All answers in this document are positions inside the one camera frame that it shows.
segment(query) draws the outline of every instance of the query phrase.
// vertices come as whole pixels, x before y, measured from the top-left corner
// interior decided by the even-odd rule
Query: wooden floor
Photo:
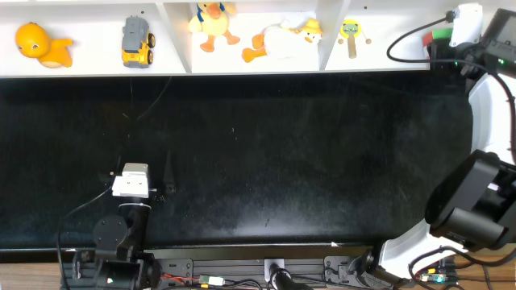
[[[483,260],[496,260],[501,256],[482,256]],[[462,258],[457,258],[456,263],[464,263]],[[459,277],[484,279],[484,272],[479,266],[458,271]],[[504,266],[489,269],[491,280],[514,280],[516,263],[511,261]],[[483,282],[460,282],[460,285],[468,290],[484,290],[487,286]],[[516,283],[492,283],[494,290],[514,290]],[[28,290],[28,289],[52,289],[60,286],[60,272],[56,263],[15,263],[0,264],[0,290]]]

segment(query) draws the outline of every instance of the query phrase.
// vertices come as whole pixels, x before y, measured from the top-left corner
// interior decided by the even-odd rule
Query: black tabletop
[[[459,85],[430,72],[0,81],[0,248],[53,248],[60,217],[97,196],[118,157],[177,192],[147,248],[375,242],[423,219],[470,149]],[[65,223],[92,245],[103,197]]]

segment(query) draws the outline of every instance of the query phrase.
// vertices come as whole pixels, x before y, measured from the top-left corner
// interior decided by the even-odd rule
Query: toy truck
[[[154,61],[151,48],[156,45],[156,38],[149,31],[147,21],[131,16],[126,19],[122,32],[123,65],[128,68],[148,68]]]

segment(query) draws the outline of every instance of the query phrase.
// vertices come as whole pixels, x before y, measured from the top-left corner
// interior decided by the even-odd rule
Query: plush duck
[[[323,31],[315,19],[309,19],[299,30],[291,28],[288,21],[284,21],[281,25],[268,27],[263,34],[255,35],[252,38],[255,49],[245,48],[242,58],[250,63],[260,56],[277,59],[300,56],[307,46],[317,45],[322,37]]]
[[[47,68],[72,66],[72,57],[66,47],[73,44],[71,39],[52,39],[36,23],[28,23],[16,31],[16,45],[26,57],[36,58]]]
[[[188,25],[190,32],[203,31],[208,35],[208,41],[201,44],[201,49],[205,52],[213,52],[215,50],[214,43],[217,36],[224,35],[227,44],[233,45],[240,41],[240,38],[232,35],[227,28],[229,27],[229,18],[225,11],[229,14],[236,13],[233,4],[227,2],[199,2],[197,3],[197,15],[195,15]]]

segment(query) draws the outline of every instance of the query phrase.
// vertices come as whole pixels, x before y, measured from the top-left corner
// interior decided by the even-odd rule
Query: orange toy
[[[26,57],[36,58],[47,68],[72,66],[72,57],[66,47],[72,45],[71,39],[52,39],[36,23],[28,23],[16,31],[16,45]]]

